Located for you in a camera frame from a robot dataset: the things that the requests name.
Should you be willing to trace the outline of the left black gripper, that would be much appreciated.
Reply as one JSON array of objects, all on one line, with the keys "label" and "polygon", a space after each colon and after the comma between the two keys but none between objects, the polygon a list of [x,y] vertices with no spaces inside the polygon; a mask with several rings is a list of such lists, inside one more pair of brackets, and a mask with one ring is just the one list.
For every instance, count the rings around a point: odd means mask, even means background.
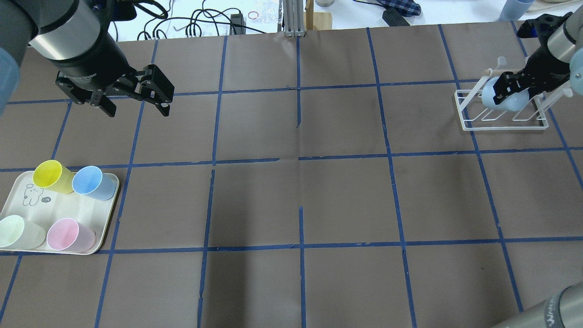
[{"label": "left black gripper", "polygon": [[150,64],[136,71],[110,35],[99,35],[96,43],[83,54],[56,60],[56,85],[78,104],[98,106],[114,118],[117,106],[113,96],[136,95],[148,102],[165,118],[169,116],[175,87],[158,65]]}]

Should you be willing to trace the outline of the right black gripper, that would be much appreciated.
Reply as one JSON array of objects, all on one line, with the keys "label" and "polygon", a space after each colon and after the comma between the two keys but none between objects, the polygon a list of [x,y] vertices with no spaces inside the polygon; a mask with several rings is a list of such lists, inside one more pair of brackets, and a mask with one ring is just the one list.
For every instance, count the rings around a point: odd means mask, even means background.
[{"label": "right black gripper", "polygon": [[504,72],[490,80],[490,107],[522,110],[530,94],[552,92],[570,79],[570,64],[555,58],[548,46],[541,45],[522,71]]}]

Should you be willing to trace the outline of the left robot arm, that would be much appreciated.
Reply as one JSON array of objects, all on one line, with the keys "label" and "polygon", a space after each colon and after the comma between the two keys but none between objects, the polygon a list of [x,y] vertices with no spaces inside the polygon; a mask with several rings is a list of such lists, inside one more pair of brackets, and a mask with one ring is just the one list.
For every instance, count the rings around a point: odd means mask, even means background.
[{"label": "left robot arm", "polygon": [[148,102],[169,115],[174,86],[149,64],[137,70],[108,33],[110,24],[130,21],[136,10],[167,19],[154,0],[3,0],[1,2],[1,109],[20,83],[29,46],[58,70],[55,84],[76,104],[88,103],[111,118],[110,96]]}]

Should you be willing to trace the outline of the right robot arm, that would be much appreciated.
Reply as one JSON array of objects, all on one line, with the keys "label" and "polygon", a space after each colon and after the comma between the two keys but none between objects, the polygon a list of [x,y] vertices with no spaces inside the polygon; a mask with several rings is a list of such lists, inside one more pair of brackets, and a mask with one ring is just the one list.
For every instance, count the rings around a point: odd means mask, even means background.
[{"label": "right robot arm", "polygon": [[517,30],[520,39],[538,39],[539,47],[523,69],[503,72],[482,91],[487,106],[521,110],[534,96],[552,92],[569,82],[582,94],[583,14],[579,7],[564,16],[543,14],[523,22]]}]

